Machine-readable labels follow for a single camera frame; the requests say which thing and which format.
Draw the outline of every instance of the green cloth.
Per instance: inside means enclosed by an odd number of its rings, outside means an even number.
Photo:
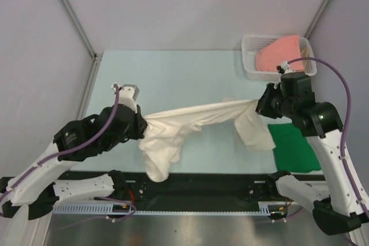
[[[319,161],[299,129],[287,124],[270,124],[269,131],[276,144],[274,159],[278,170],[309,173],[321,170]]]

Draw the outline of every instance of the laundry basket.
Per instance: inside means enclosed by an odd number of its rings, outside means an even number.
[[[270,45],[275,40],[282,36],[252,36],[245,35],[242,38],[242,61],[244,69],[246,70],[246,76],[251,80],[261,81],[278,81],[278,72],[272,71],[258,71],[256,70],[256,55],[264,47]],[[300,37],[300,49],[307,47],[310,57],[314,57],[309,41]],[[307,62],[305,67],[305,73],[309,76],[314,76],[317,73],[317,64],[314,60]]]

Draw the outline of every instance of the white table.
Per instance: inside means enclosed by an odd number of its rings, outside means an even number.
[[[87,109],[100,113],[113,105],[111,85],[139,87],[142,114],[221,102],[224,98],[259,99],[266,82],[245,76],[241,51],[107,51],[104,53]],[[267,123],[289,122],[288,119]],[[73,168],[80,171],[145,172],[137,141],[119,144],[110,152],[89,158]],[[273,173],[272,151],[250,152],[242,144],[233,122],[203,128],[185,141],[180,161],[171,172]]]

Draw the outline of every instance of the pink towel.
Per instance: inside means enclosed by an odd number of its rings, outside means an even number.
[[[277,71],[285,60],[300,58],[299,35],[284,36],[260,50],[256,56],[256,69],[258,71]],[[303,62],[291,64],[294,70],[304,70]]]

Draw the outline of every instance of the gray wall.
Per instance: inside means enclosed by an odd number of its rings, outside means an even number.
[[[0,0],[0,177],[22,172],[74,118],[90,64],[58,0]]]
[[[359,177],[369,190],[369,4],[368,0],[334,0],[310,42],[316,57],[334,65],[352,94],[347,144]],[[331,101],[344,118],[346,95],[338,77],[318,65],[314,78],[319,100]]]

